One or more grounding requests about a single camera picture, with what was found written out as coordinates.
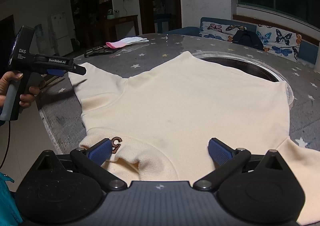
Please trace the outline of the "person's left hand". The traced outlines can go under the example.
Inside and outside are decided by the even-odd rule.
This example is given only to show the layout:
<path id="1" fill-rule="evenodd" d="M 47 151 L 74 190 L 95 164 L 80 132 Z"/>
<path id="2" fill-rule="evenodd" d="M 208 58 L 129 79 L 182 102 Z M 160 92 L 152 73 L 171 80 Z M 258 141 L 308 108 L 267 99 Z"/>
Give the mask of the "person's left hand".
<path id="1" fill-rule="evenodd" d="M 17 84 L 23 78 L 23 73 L 17 71 L 8 71 L 3 74 L 1 77 L 1 109 L 4 106 L 4 103 L 8 97 L 8 89 L 10 84 Z M 16 96 L 14 99 L 20 99 L 19 105 L 21 108 L 29 108 L 32 103 L 35 101 L 36 96 L 40 93 L 40 87 L 43 86 L 43 81 L 38 86 L 29 86 L 27 89 L 19 88 L 17 90 Z"/>

